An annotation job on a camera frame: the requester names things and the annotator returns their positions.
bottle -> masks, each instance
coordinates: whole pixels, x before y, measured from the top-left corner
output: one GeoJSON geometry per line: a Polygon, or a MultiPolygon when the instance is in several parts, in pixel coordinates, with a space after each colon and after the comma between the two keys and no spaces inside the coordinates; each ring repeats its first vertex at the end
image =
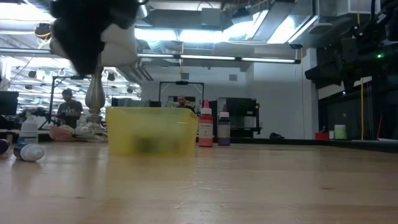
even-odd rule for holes
{"type": "Polygon", "coordinates": [[[10,142],[5,139],[0,139],[0,155],[3,155],[7,152],[10,147],[10,142]]]}
{"type": "Polygon", "coordinates": [[[205,100],[205,106],[200,110],[199,118],[199,146],[213,146],[213,117],[209,108],[209,101],[205,100]]]}
{"type": "Polygon", "coordinates": [[[223,107],[223,111],[220,112],[218,118],[218,145],[229,146],[231,144],[231,121],[229,120],[229,113],[226,110],[226,105],[223,107]]]}
{"type": "Polygon", "coordinates": [[[22,161],[34,162],[44,156],[44,149],[38,144],[19,143],[14,148],[14,156],[22,161]]]}
{"type": "Polygon", "coordinates": [[[39,131],[38,125],[32,115],[28,114],[27,119],[21,126],[17,143],[38,143],[39,131]]]}

white bottle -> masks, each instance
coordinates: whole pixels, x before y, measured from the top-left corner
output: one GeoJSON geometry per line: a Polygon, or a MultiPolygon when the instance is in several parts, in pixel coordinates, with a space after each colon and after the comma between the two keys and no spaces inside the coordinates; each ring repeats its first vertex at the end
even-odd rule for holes
{"type": "Polygon", "coordinates": [[[21,126],[19,132],[18,143],[24,142],[27,144],[39,142],[39,126],[35,119],[30,114],[27,116],[25,122],[21,126]]]}
{"type": "Polygon", "coordinates": [[[19,143],[14,148],[14,156],[22,161],[34,162],[44,156],[44,149],[38,144],[19,143]]]}

yellow plastic container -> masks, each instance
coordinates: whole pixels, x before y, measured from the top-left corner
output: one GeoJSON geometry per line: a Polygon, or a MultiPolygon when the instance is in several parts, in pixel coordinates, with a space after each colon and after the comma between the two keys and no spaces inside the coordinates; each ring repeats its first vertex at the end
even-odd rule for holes
{"type": "Polygon", "coordinates": [[[192,156],[198,116],[181,108],[108,107],[109,153],[118,156],[192,156]]]}

man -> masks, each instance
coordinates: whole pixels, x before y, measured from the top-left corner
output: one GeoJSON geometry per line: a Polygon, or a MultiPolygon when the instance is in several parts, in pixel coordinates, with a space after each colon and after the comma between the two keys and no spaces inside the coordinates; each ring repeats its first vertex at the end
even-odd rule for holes
{"type": "Polygon", "coordinates": [[[178,96],[178,103],[180,104],[178,108],[190,109],[193,113],[195,113],[195,110],[193,110],[191,106],[187,105],[187,100],[185,99],[185,96],[178,96]]]}
{"type": "Polygon", "coordinates": [[[76,128],[76,122],[80,118],[83,107],[79,101],[73,100],[72,97],[71,90],[62,91],[62,98],[65,102],[60,105],[56,117],[61,121],[61,124],[76,128]]]}

red-capped bottle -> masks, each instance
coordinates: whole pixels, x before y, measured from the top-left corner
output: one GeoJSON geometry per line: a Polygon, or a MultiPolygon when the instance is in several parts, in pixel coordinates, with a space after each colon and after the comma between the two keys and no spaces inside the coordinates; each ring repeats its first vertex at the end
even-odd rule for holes
{"type": "Polygon", "coordinates": [[[200,110],[199,118],[199,146],[213,147],[213,117],[209,108],[209,101],[205,100],[204,107],[200,110]]]}

